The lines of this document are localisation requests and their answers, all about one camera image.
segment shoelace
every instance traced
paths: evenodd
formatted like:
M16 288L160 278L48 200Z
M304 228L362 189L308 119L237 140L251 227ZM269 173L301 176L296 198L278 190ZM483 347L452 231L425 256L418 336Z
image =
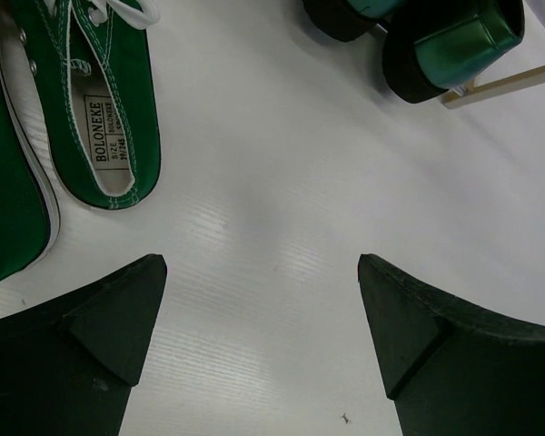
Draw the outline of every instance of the shoelace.
M51 15L56 14L56 0L44 0L46 9ZM135 0L142 10L126 5L122 0L86 0L94 7L89 8L89 16L94 25L100 25L109 18L107 5L131 27L144 30L160 20L160 11L154 0Z

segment shoe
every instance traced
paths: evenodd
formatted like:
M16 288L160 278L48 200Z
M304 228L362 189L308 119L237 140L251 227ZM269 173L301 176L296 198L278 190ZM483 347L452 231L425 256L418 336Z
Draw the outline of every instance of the shoe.
M60 227L55 193L3 84L0 65L0 281L42 259Z
M404 436L545 435L545 326L466 302L374 254L361 257L358 280Z
M368 32L380 18L402 7L406 0L302 0L302 3L319 29L347 43Z
M152 0L10 0L9 5L63 185L93 207L138 204L160 173L144 31L158 21L157 7Z
M522 0L413 0L392 18L383 72L400 98L421 103L476 77L524 34Z
M0 435L116 436L164 294L150 254L0 320Z

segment black platform sole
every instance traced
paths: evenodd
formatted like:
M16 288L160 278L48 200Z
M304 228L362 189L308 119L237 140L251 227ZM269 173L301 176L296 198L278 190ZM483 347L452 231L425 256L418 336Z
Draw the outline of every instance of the black platform sole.
M434 86L418 63L413 44L413 24L420 11L419 6L420 2L410 2L393 16L381 59L388 86L411 104L425 102L448 91Z
M377 23L358 14L346 0L302 0L302 4L314 25L344 43L359 38Z

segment canvas sneaker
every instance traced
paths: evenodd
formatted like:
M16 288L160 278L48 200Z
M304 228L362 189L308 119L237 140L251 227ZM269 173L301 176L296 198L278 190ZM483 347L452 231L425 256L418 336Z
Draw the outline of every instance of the canvas sneaker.
M104 209L157 184L160 135L144 29L152 0L9 0L67 191Z
M55 193L18 121L0 65L0 281L39 261L59 223Z

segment size label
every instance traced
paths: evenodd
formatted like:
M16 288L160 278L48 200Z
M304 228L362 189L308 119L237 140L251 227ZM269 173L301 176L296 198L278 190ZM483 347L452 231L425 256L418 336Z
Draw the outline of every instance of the size label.
M111 97L86 95L89 152L95 170L128 170L124 129Z

